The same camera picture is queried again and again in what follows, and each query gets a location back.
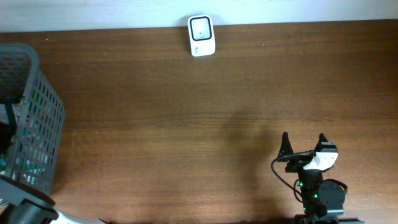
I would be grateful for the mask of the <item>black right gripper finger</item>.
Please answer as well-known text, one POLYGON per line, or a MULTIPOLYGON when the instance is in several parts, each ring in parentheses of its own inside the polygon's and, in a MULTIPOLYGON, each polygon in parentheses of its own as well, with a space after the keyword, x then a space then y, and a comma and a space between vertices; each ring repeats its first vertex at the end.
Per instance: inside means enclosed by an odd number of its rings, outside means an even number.
POLYGON ((328 142, 326 136, 323 133, 320 133, 318 143, 315 146, 314 150, 316 152, 321 152, 322 150, 329 149, 329 148, 330 148, 330 145, 329 145, 329 142, 328 142))
POLYGON ((289 156, 292 155, 293 153, 294 152, 289 140, 289 134, 288 132, 283 132, 278 157, 289 156))

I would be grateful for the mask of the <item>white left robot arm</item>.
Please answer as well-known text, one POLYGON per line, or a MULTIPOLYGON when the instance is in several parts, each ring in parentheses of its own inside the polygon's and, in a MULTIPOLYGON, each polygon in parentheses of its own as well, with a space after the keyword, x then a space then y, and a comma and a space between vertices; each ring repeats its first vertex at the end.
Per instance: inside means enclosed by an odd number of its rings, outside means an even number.
POLYGON ((1 176, 1 198, 8 203, 1 212, 3 224, 105 224, 100 219, 87 220, 64 213, 55 208, 55 201, 48 195, 5 175, 1 176))

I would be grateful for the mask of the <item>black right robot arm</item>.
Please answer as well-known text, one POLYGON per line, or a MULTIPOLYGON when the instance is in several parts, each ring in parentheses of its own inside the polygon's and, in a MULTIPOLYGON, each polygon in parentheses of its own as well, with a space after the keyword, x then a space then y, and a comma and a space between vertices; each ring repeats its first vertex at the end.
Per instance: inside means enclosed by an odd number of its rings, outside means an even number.
POLYGON ((303 206, 303 214, 296 215, 294 223, 362 223, 355 218, 341 219, 348 186, 336 179, 324 179, 323 173, 332 169, 338 148, 321 133, 314 149, 294 152, 289 134, 282 134, 278 156, 271 162, 271 171, 288 188, 303 206), (275 170, 276 162, 286 163, 286 173, 296 173, 298 178, 290 185, 275 170))

